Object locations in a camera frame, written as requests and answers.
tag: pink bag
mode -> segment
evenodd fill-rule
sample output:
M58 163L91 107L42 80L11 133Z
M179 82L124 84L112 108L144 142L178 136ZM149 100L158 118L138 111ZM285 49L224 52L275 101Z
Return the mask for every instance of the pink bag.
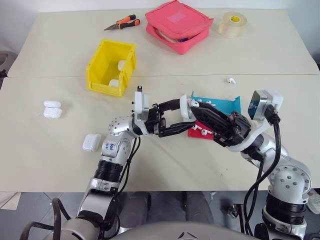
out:
M167 2L147 12L145 17L148 21L146 31L179 54L184 54L193 45L205 39L214 21L213 18L208 18L178 0Z

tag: cable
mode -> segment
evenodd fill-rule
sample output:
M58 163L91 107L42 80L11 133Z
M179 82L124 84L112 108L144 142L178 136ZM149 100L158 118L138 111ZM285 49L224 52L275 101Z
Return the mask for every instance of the cable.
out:
M258 171L258 174L256 176L256 180L258 180L259 178L261 178L261 175L262 175L262 172L263 172L263 169L264 169L264 163L265 163L265 160L262 159L260 161L260 166L259 166L259 171ZM244 214L244 228L245 228L245 232L247 235L253 235L252 233L252 230L250 228L250 219L251 219L251 216L254 212L254 209L255 209L255 205L256 205L256 200L257 200L257 196L258 196L258 187L256 187L254 189L254 192L253 192L253 197L252 197L252 202L251 202L251 207L250 207L250 211L249 211L249 214L247 215L247 203L246 205L243 204L243 214Z
M66 220L70 220L71 217L70 217L69 214L67 213L67 211L66 211L64 205L62 204L61 200L60 200L59 198L56 198L56 199L57 199L57 201L58 201L58 203L59 203L59 208L60 208L63 216L65 217Z
M37 221L29 222L23 228L19 240L28 240L31 228L46 229L46 230L51 230L52 231L54 229L54 226L43 224L43 223L37 222Z
M304 236L303 240L320 239L320 233L309 233Z
M127 185L127 183L128 183L129 171L130 171L130 164L131 164L131 161L132 161L133 157L135 156L136 152L138 151L138 149L139 149L139 147L140 147L140 144L141 144L141 138L140 138L140 137L138 137L138 145L137 145L137 147L135 148L136 143L137 143L137 139L135 138L135 139L134 139L134 142L133 142L133 146L132 146L131 152L130 152L130 155L129 155L128 159L126 160L126 164L125 164L125 167L124 167L124 169L123 169L123 171L122 171L122 174L121 174L121 177L120 177L120 181L119 181L119 182L121 183L124 175L126 174L125 180L124 180L124 184L123 184L122 188L120 189L120 191L118 191L118 192L114 195L114 199L116 199L116 198L119 197L119 195L124 191L124 189L125 189L125 187L126 187L126 185ZM103 239L103 240L108 240L108 239L110 239L110 238L113 238L113 237L115 237L115 236L119 233L121 223L120 223L120 218L119 218L119 216L116 215L116 217L117 217L117 219L118 219L118 228L117 228L117 231L116 231L115 235L113 235L113 236L111 236L111 237L108 237L108 238L105 238L105 237L102 236L102 239Z
M273 121L273 130L274 130L274 139L275 139L275 156L273 163L271 166L265 171L265 173L249 188L248 192L246 193L243 201L243 206L247 206L248 198L252 191L259 187L259 184L266 179L269 174L275 169L275 167L278 165L280 157L281 157L281 136L280 136L280 128L279 128L279 122ZM243 207L243 212L246 213L247 209Z
M126 161L126 165L125 165L126 167L125 167L125 169L124 169L123 172L122 172L122 175L124 175L125 170L126 170L126 176L125 176L124 184L123 184L121 190L116 193L115 198L118 197L118 196L124 191L124 189L125 189L125 187L126 187L126 185L127 185L127 183L128 183L130 164L131 164L132 158L134 157L134 155L135 155L136 152L138 151L138 149L139 149L139 147L140 147L140 144L141 144L141 139L140 139L140 137L138 137L138 145L136 146L136 149L135 149L135 150L134 150L134 148L132 148L131 153L130 153L130 155L129 155L129 158L128 158L127 161Z
M133 142L133 146L132 146L131 152L130 152L130 155L129 155L129 158L130 158L130 156L133 154L133 152L134 152L134 150L135 150L136 142L137 142L137 139L135 138L135 139L134 139L134 142ZM120 181L119 181L120 183L121 183L121 181L122 181L122 178L123 178L124 175L125 175L125 172L126 172L126 170L127 170L127 167L128 167L128 160L127 160L127 162L125 163L123 172L122 172L122 174L121 174Z
M243 219L243 215L242 215L242 205L241 204L236 204L236 210L239 213L239 221L240 221L240 230L241 233L245 234L245 225L244 225L244 219Z
M59 198L52 199L52 208L54 214L54 224L53 224L53 238L52 240L60 240L61 235L61 212L66 220L70 220L71 217L67 213L64 205Z
M52 240L60 240L61 235L61 212L58 198L52 199L52 208L54 214L53 237Z
M116 232L115 232L112 236L108 237L107 239L112 239L112 238L114 238L115 236L117 236L118 233L119 233L120 226L121 226L121 224L120 224L120 218L119 218L119 215L118 215L118 214L116 214L115 216L116 216L116 219L117 219L117 225L118 225L118 227L116 228Z

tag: pliers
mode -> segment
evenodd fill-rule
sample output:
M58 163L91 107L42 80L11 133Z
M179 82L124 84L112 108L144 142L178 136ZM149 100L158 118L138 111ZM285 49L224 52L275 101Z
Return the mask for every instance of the pliers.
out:
M134 27L140 24L140 20L136 19L136 15L129 15L126 16L124 19L116 21L115 24L107 27L104 30L111 30L111 29L124 29L127 27Z

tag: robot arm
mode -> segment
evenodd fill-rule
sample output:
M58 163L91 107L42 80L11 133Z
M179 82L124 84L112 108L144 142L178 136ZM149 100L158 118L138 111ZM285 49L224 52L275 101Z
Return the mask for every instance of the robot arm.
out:
M97 170L88 184L78 216L68 220L61 229L61 239L69 239L67 237L72 234L80 236L79 239L96 240L112 227L116 219L120 181L125 165L130 164L128 160L132 158L131 143L140 135L166 137L179 134L193 127L198 120L212 129L216 143L232 152L241 152L255 166L259 167L263 158L263 171L267 172L275 159L276 143L264 133L270 126L265 115L270 110L268 106L272 106L274 111L279 110L282 100L280 95L272 91L255 91L248 110L256 123L252 125L238 112L225 115L212 105L196 102L185 95L180 99L153 104L149 108L148 95L138 87L134 114L117 117L110 123ZM167 127L164 112L177 109L180 109L183 122ZM307 193L311 189L309 169L289 157L287 150L282 147L279 162L268 179L269 195L262 211L265 223L256 227L256 230L276 231L303 239L307 226L304 211Z

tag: roll of tape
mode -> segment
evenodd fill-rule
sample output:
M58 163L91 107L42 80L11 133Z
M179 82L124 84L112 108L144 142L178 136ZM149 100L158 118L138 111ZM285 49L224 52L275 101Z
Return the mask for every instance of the roll of tape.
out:
M240 12L226 12L218 27L218 32L226 38L237 38L244 31L247 22L247 18Z

